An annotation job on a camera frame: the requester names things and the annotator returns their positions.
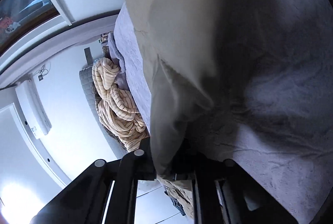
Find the dark framed window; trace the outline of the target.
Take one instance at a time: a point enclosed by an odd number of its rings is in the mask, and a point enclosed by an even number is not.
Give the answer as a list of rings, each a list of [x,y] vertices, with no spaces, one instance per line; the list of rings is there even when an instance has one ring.
[[[1,54],[20,38],[59,15],[51,0],[1,0]]]

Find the grey quilted headboard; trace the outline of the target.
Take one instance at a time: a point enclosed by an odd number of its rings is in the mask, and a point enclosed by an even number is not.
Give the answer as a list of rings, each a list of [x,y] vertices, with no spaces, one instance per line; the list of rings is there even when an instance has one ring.
[[[122,158],[126,154],[126,150],[123,148],[122,143],[114,136],[99,120],[99,115],[97,113],[96,105],[99,96],[97,94],[97,90],[95,89],[95,85],[92,77],[92,68],[93,65],[87,66],[83,68],[79,72],[79,78],[81,82],[81,86],[83,92],[85,94],[87,103],[90,107],[90,110],[93,114],[94,119],[96,120],[103,136],[105,137],[109,147],[114,153],[115,157],[118,159]]]

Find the brown fleece blanket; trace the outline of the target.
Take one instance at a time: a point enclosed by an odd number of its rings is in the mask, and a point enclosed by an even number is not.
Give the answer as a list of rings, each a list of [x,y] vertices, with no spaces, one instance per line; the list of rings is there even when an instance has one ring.
[[[103,57],[106,57],[108,59],[111,59],[110,53],[109,53],[109,47],[107,45],[102,47]]]

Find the cream striped fleece blanket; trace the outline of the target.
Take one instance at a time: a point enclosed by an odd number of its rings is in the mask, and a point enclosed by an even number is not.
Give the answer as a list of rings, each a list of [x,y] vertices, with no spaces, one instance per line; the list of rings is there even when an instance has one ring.
[[[95,103],[100,123],[126,151],[138,149],[141,140],[148,137],[147,126],[130,91],[119,88],[116,82],[120,67],[102,57],[94,62],[91,72],[99,96]]]

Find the beige puffer jacket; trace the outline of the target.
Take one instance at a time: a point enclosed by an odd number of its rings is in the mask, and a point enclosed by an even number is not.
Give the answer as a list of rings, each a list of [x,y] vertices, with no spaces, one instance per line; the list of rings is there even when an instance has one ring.
[[[316,0],[125,0],[151,92],[152,158],[171,179],[191,140],[233,158],[299,223],[305,203],[300,145],[305,64]]]

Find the purple embossed bed blanket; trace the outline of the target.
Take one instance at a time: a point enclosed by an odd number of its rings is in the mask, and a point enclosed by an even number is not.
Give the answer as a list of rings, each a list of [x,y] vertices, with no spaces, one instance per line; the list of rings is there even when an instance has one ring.
[[[160,161],[194,140],[300,223],[332,223],[332,6],[125,0],[115,28]]]

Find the folded blue jeans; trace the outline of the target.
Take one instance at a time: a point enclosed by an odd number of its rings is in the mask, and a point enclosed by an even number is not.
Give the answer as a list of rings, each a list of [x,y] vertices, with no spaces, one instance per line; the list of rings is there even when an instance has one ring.
[[[171,200],[171,203],[173,204],[173,206],[179,211],[179,213],[182,216],[185,216],[185,211],[183,209],[183,206],[181,205],[181,203],[179,203],[179,201],[174,198],[173,196],[171,196],[171,194],[169,193],[169,188],[167,188],[166,186],[164,186],[164,194],[166,194],[166,196],[168,196]]]

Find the white wall air conditioner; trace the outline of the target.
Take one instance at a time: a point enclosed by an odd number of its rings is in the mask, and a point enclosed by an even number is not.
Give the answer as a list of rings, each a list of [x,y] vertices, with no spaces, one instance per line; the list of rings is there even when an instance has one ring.
[[[39,140],[46,136],[50,132],[52,125],[41,103],[34,82],[30,79],[25,80],[15,88],[15,91],[35,139]]]

